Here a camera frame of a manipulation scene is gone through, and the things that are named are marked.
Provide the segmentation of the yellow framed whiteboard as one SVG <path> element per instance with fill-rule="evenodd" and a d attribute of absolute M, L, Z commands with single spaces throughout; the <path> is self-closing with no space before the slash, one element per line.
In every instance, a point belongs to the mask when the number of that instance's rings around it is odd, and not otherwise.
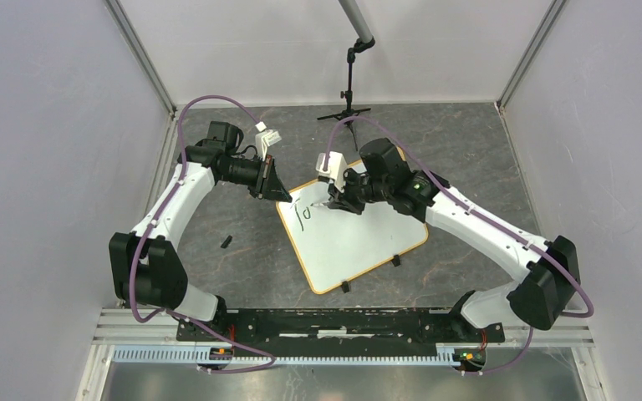
<path fill-rule="evenodd" d="M 348 167 L 358 173 L 366 171 L 362 160 Z M 319 179 L 309 181 L 291 190 L 291 202 L 277 203 L 280 220 L 314 293 L 341 287 L 427 241 L 426 224 L 397 213 L 384 202 L 366 205 L 360 216 L 307 207 L 328 201 L 329 185 Z"/>

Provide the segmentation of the black marker cap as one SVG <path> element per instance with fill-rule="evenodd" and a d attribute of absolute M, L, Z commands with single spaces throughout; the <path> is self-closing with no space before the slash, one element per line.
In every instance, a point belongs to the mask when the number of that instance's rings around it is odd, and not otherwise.
<path fill-rule="evenodd" d="M 221 244 L 221 248 L 222 248 L 222 249 L 226 249 L 226 248 L 228 248 L 228 247 L 229 247 L 229 245 L 230 245 L 230 244 L 231 244 L 231 242 L 232 242 L 232 239 L 233 239 L 232 235 L 227 236 L 227 237 L 225 238 L 225 240 L 222 242 L 222 244 Z"/>

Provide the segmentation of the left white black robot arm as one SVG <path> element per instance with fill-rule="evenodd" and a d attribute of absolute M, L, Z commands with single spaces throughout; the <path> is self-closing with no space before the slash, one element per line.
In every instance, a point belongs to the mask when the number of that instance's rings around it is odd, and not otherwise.
<path fill-rule="evenodd" d="M 120 300 L 196 319 L 197 329 L 209 340 L 227 334 L 223 299 L 190 284 L 177 248 L 196 208 L 219 182 L 244 186 L 255 199 L 291 201 L 268 153 L 281 136 L 264 123 L 257 128 L 252 145 L 256 153 L 246 158 L 240 148 L 243 132 L 229 123 L 211 122 L 206 138 L 185 148 L 165 194 L 145 218 L 111 237 L 110 265 Z"/>

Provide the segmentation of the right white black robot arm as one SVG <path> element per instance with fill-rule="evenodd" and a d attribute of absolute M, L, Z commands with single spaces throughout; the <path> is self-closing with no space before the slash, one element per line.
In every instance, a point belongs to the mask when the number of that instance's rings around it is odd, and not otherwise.
<path fill-rule="evenodd" d="M 547 240 L 515 227 L 472 203 L 457 188 L 428 170 L 413 170 L 386 138 L 360 150 L 364 172 L 342 154 L 318 156 L 316 171 L 328 184 L 330 209 L 360 215 L 385 203 L 403 215 L 439 228 L 494 261 L 512 279 L 485 291 L 468 292 L 449 319 L 451 334 L 470 341 L 493 323 L 522 322 L 551 329 L 579 283 L 576 246 L 566 237 Z"/>

